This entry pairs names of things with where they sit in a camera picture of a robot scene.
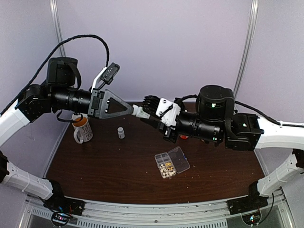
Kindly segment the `shorter small white bottle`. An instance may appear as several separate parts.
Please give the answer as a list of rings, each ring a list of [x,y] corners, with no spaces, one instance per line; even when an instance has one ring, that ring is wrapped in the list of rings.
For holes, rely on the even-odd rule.
[[[137,106],[135,104],[133,104],[132,115],[137,118],[142,118],[142,119],[149,119],[151,116],[150,114],[146,113],[141,106]]]

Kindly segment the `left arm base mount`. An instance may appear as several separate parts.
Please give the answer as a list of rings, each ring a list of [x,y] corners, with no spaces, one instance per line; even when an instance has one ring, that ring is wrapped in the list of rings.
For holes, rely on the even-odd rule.
[[[85,202],[79,199],[67,198],[57,181],[49,180],[52,185],[52,195],[49,199],[41,199],[43,206],[52,212],[51,222],[56,228],[61,228],[73,219],[73,215],[81,216]]]

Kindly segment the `clear plastic pill organizer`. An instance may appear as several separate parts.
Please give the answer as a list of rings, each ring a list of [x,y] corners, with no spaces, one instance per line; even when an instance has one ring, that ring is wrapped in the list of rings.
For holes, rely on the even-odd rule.
[[[190,169],[190,164],[187,160],[187,157],[185,156],[183,150],[181,147],[175,147],[174,149],[168,151],[156,154],[154,156],[157,168],[159,170],[159,167],[161,164],[165,166],[165,163],[171,162],[173,166],[173,170],[168,170],[167,172],[174,172],[176,174],[183,173]]]

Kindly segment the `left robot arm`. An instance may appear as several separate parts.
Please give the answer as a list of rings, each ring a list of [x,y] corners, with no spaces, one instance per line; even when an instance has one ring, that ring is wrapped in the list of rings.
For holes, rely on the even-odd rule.
[[[53,57],[48,61],[47,78],[38,85],[29,85],[0,116],[0,143],[3,145],[23,127],[40,116],[58,110],[72,111],[81,117],[109,119],[133,113],[133,107],[109,90],[102,91],[97,81],[111,83],[120,67],[112,63],[104,67],[93,81],[90,91],[80,89],[81,76],[78,60],[71,57]],[[58,182],[42,179],[23,171],[0,156],[0,182],[49,201],[58,211],[68,207]]]

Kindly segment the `orange pill bottle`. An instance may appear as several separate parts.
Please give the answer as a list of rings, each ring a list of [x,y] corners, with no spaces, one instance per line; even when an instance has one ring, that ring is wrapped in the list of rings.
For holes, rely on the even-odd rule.
[[[180,138],[182,138],[182,139],[188,139],[188,136],[180,134]]]

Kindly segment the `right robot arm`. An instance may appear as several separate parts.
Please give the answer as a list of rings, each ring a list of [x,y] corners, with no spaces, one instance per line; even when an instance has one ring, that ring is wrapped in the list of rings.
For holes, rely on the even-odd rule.
[[[184,98],[169,101],[148,95],[143,110],[151,115],[147,124],[176,142],[179,135],[203,140],[235,151],[263,148],[289,148],[292,153],[272,173],[254,184],[254,191],[244,198],[246,209],[254,209],[276,189],[304,171],[304,126],[301,123],[277,121],[253,108],[252,113],[236,113],[237,104],[231,89],[206,85],[197,95],[196,111],[186,110]]]

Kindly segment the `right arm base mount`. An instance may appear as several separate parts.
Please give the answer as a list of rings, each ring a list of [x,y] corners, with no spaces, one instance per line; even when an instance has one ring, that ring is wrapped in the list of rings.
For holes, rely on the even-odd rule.
[[[256,211],[251,215],[244,215],[243,221],[250,226],[260,225],[265,219],[262,219],[260,209],[268,205],[268,197],[260,196],[257,189],[258,181],[251,183],[248,187],[248,195],[227,201],[230,215]]]

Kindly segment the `taller small white bottle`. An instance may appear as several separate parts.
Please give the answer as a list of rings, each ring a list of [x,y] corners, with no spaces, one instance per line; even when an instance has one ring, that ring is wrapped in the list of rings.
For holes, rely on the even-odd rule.
[[[125,133],[124,133],[123,127],[118,127],[117,128],[117,133],[118,133],[118,137],[120,139],[124,139],[125,138]]]

